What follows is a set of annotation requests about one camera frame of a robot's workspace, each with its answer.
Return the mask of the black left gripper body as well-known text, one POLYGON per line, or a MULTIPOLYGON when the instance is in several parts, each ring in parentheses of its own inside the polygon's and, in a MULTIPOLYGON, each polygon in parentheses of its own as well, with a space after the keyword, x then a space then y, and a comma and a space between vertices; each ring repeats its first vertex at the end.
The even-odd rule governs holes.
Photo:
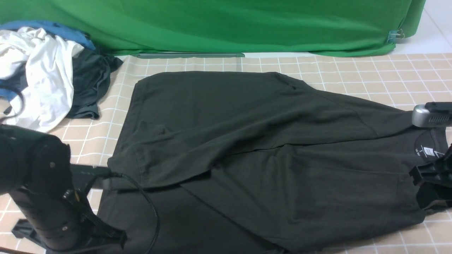
POLYGON ((19 189, 11 197, 25 216, 13 227, 13 235, 27 238, 48 254, 122 250, 127 240, 124 230, 109 226, 93 213, 83 192, 69 189, 52 198, 19 189))

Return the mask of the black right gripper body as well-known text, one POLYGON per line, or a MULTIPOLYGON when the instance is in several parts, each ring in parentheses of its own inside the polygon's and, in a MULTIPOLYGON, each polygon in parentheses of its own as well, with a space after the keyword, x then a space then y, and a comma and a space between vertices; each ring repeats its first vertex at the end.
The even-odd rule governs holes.
POLYGON ((444 155, 409 172, 418 187, 416 201, 421 209, 442 210, 452 207, 452 147, 444 155))

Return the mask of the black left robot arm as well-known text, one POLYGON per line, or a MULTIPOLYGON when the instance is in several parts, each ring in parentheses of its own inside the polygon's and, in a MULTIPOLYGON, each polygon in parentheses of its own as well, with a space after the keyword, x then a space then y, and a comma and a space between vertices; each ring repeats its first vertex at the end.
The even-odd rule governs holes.
POLYGON ((55 135, 1 125, 1 194, 9 194, 25 218, 12 233, 48 254, 121 252, 126 232, 103 222, 88 201, 107 167, 70 162, 71 149, 55 135))

